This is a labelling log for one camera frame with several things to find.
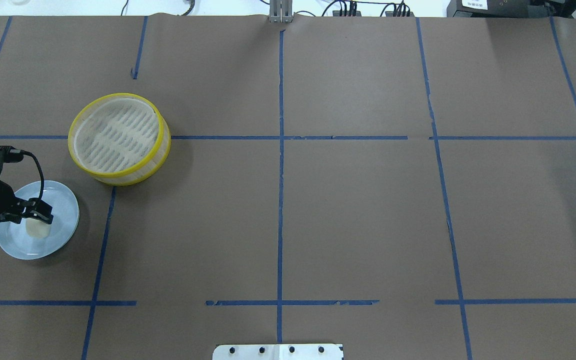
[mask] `yellow steamer basket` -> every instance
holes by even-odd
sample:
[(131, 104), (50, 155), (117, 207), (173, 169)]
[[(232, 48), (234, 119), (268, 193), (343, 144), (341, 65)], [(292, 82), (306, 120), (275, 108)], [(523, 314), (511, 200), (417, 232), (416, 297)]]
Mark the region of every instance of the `yellow steamer basket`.
[(153, 175), (170, 152), (170, 130), (157, 107), (133, 93), (94, 100), (75, 117), (68, 150), (99, 182), (132, 185)]

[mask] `table surface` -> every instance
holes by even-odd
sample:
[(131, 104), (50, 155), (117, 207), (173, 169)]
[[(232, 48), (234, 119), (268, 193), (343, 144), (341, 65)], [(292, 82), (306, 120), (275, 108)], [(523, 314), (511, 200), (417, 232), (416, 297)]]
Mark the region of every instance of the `table surface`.
[[(67, 150), (115, 92), (173, 135), (134, 186)], [(0, 144), (80, 204), (0, 249), (0, 358), (576, 359), (576, 20), (0, 16)]]

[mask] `yellow rim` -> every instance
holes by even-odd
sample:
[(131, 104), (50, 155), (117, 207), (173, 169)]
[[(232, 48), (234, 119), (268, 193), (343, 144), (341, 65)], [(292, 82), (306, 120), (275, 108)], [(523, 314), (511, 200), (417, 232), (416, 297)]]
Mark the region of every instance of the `yellow rim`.
[[(75, 156), (75, 150), (74, 150), (75, 125), (77, 125), (77, 123), (82, 120), (81, 119), (82, 114), (84, 114), (88, 109), (93, 107), (93, 105), (96, 105), (97, 103), (100, 103), (101, 101), (105, 101), (109, 98), (119, 98), (121, 96), (141, 100), (144, 103), (148, 104), (155, 111), (155, 114), (157, 114), (157, 120), (158, 120), (158, 124), (159, 124), (159, 131), (157, 134), (157, 140), (155, 141), (155, 145), (152, 147), (152, 149), (146, 155), (146, 157), (144, 157), (139, 162), (137, 162), (137, 164), (134, 164), (133, 166), (130, 166), (129, 168), (126, 168), (124, 170), (117, 171), (117, 172), (97, 172), (97, 171), (89, 170), (89, 169), (85, 168), (79, 162), (77, 157)], [(97, 100), (94, 100), (93, 102), (89, 103), (86, 107), (84, 107), (77, 114), (77, 116), (75, 117), (75, 120), (72, 122), (72, 125), (70, 125), (70, 130), (68, 131), (68, 151), (70, 152), (70, 157), (75, 162), (75, 164), (77, 164), (77, 166), (81, 170), (85, 171), (86, 173), (94, 175), (98, 178), (105, 178), (105, 179), (121, 178), (124, 175), (132, 174), (135, 171), (141, 169), (144, 165), (148, 164), (155, 157), (155, 155), (157, 154), (157, 150), (160, 148), (160, 146), (162, 146), (162, 141), (164, 139), (164, 125), (165, 125), (165, 121), (162, 117), (162, 114), (160, 114), (160, 111), (157, 109), (157, 107), (152, 102), (148, 101), (148, 99), (143, 98), (143, 97), (136, 95), (134, 93), (129, 93), (129, 92), (112, 93), (110, 95), (101, 96)]]
[(148, 173), (146, 173), (144, 176), (137, 178), (137, 180), (132, 180), (129, 182), (122, 182), (121, 184), (114, 184), (114, 186), (116, 187), (126, 187), (128, 185), (134, 185), (140, 182), (143, 182), (144, 180), (150, 178), (151, 176), (153, 176), (153, 174), (157, 173), (157, 170), (160, 170), (160, 167), (162, 167), (162, 165), (164, 165), (164, 162), (166, 161), (169, 153), (170, 153), (170, 144), (172, 143), (172, 141), (168, 141), (168, 145), (166, 146), (166, 152), (164, 153), (163, 157), (161, 158), (160, 162), (157, 162), (157, 164), (155, 165), (155, 167), (151, 170), (148, 171)]

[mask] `label sticker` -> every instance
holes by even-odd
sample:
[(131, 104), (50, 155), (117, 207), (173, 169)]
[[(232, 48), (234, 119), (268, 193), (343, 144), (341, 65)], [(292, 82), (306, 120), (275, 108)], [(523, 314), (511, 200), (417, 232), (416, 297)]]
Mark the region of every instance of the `label sticker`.
[(467, 8), (488, 9), (488, 0), (461, 0), (461, 4)]

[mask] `metal bracket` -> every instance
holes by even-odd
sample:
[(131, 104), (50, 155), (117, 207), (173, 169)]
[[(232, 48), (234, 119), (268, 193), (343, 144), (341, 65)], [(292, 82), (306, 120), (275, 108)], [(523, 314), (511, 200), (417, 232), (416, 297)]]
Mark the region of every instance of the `metal bracket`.
[(342, 344), (220, 345), (212, 360), (343, 360)]
[(292, 23), (293, 18), (293, 0), (270, 0), (271, 23)]

